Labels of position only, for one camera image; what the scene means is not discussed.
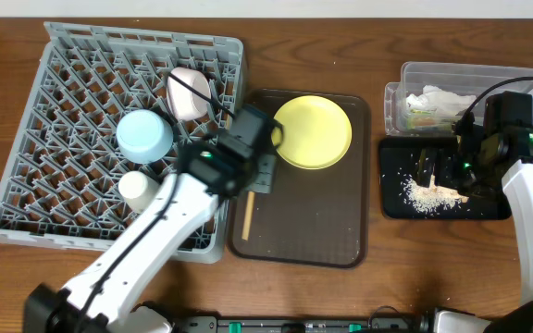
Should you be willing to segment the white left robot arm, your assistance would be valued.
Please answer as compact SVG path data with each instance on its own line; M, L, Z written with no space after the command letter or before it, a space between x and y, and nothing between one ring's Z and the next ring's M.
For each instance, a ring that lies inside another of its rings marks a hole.
M137 314L141 294L183 242L258 175L259 159L281 144L283 126L244 105L228 129L180 147L176 170L148 207L61 290L39 285L24 303L25 332L169 332L160 314Z

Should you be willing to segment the white paper napkin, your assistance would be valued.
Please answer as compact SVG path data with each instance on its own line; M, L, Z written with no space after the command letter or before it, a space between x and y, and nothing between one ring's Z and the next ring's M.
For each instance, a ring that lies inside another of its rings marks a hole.
M423 93L406 97L408 110L417 114L437 117L455 117L464 112L475 100L475 95L458 95L439 87L426 85Z

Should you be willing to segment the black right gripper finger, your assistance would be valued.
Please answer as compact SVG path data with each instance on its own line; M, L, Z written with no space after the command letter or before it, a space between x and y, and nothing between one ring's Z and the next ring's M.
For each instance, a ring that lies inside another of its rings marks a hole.
M439 152L435 165L435 184L445 188L465 188L475 181L471 154Z
M431 178L434 176L434 168L438 156L437 148L424 148L419 156L416 171L416 184L419 186L429 186Z

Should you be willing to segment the yellow round plate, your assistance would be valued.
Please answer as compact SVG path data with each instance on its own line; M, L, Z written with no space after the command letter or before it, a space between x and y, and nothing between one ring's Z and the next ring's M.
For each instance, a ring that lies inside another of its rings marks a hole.
M317 170L339 162L353 138L351 121L332 100L305 95L291 99L276 112L282 126L271 135L279 156L289 164Z

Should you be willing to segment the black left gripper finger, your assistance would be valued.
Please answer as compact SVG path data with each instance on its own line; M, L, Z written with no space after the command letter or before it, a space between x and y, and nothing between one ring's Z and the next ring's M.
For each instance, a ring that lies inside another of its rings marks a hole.
M261 186L262 193L271 193L275 174L277 171L278 159L273 154L265 154L261 161Z
M252 182L247 186L248 191L256 193L267 192L267 161L260 159L257 163L257 170Z

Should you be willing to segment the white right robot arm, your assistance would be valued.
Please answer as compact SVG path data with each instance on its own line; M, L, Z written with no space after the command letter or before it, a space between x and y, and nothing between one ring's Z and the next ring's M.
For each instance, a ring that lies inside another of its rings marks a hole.
M533 332L533 101L526 93L487 98L483 124L466 111L453 126L449 149L426 147L415 182L454 189L468 198L501 200L514 220L521 268L521 304L489 321L473 314L438 310L429 332Z

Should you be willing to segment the pink white bowl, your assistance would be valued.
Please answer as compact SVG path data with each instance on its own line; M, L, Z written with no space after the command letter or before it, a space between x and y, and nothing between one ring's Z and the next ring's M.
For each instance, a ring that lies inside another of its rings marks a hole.
M189 68L174 68L171 74L206 98L211 97L209 82L202 72ZM170 77L167 78L167 94L177 120L190 121L207 114L208 102Z

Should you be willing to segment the white cup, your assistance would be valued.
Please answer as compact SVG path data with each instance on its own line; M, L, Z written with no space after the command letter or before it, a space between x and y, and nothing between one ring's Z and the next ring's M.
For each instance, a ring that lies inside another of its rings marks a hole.
M120 178L118 191L129 208L140 214L155 198L159 183L140 171L130 171Z

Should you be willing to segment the light blue bowl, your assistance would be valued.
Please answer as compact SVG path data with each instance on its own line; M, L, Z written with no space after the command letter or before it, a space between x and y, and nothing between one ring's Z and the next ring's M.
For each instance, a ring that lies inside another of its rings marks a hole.
M174 133L168 122L150 110L126 114L116 131L118 149L126 159L137 164L150 164L169 153Z

